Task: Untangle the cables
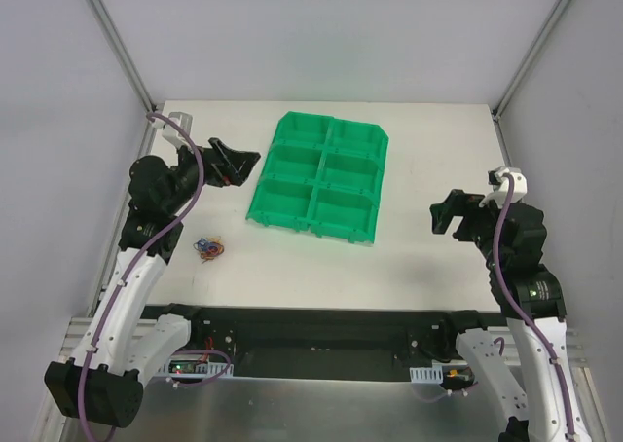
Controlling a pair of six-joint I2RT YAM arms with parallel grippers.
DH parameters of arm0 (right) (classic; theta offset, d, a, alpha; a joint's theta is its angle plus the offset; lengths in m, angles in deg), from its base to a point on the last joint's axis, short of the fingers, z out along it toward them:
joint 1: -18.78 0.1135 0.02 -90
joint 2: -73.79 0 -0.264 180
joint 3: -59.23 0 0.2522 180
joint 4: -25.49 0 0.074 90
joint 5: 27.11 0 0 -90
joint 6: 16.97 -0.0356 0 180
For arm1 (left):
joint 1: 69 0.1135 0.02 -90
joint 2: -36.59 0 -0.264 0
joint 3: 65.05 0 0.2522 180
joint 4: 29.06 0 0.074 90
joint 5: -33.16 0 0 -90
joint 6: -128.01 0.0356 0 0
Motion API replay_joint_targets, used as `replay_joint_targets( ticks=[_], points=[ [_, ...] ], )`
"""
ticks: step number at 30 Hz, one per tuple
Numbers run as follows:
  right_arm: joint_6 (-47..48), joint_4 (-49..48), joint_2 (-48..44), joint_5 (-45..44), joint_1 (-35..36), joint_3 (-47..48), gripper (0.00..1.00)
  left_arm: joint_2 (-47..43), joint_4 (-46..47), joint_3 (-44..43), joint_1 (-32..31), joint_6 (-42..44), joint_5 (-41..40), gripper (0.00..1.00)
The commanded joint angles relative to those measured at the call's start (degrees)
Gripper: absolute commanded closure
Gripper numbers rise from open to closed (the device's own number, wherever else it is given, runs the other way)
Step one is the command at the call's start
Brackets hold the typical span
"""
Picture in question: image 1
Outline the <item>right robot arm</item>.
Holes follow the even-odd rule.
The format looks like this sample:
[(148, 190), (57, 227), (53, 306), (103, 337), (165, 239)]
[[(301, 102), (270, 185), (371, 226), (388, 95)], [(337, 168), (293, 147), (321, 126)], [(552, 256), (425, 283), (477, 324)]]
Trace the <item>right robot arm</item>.
[(541, 262), (547, 238), (541, 210), (517, 200), (506, 184), (488, 195), (455, 189), (430, 208), (432, 231), (460, 223), (454, 239), (483, 255), (490, 286), (513, 338), (522, 377), (516, 379), (481, 316), (449, 313), (434, 359), (462, 358), (495, 410), (501, 441), (588, 441), (568, 362), (562, 286)]

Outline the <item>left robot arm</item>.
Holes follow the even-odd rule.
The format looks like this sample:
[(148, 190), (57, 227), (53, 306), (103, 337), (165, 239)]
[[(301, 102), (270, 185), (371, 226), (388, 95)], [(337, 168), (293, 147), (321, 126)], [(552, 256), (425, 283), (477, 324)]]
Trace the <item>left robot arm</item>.
[(110, 283), (78, 346), (66, 362), (51, 362), (44, 376), (63, 416), (124, 428), (138, 413), (144, 388), (169, 358), (179, 349), (194, 353), (203, 347), (204, 328), (171, 313), (138, 341), (132, 337), (179, 241), (181, 220), (202, 187), (239, 187), (261, 158), (216, 137), (208, 143), (206, 148), (177, 145), (173, 166), (147, 155), (130, 167), (129, 212)]

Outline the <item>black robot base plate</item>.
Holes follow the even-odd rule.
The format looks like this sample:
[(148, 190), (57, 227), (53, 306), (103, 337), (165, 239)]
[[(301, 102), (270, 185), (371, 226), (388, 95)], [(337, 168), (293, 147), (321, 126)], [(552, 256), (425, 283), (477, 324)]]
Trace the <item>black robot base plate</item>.
[(413, 368), (459, 357), (469, 326), (500, 326), (500, 313), (147, 306), (144, 319), (181, 315), (190, 350), (224, 352), (239, 378), (406, 382)]

